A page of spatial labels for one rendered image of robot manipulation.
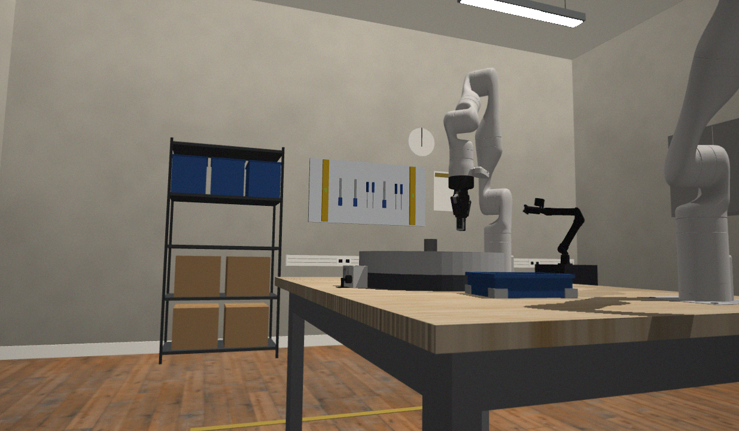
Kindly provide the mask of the blue open crate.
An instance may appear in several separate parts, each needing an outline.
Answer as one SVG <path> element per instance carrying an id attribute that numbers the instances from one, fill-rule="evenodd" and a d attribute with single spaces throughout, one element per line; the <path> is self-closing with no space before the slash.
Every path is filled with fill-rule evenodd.
<path id="1" fill-rule="evenodd" d="M 465 272 L 472 294 L 488 297 L 488 287 L 508 289 L 508 298 L 564 298 L 575 274 L 543 272 Z"/>

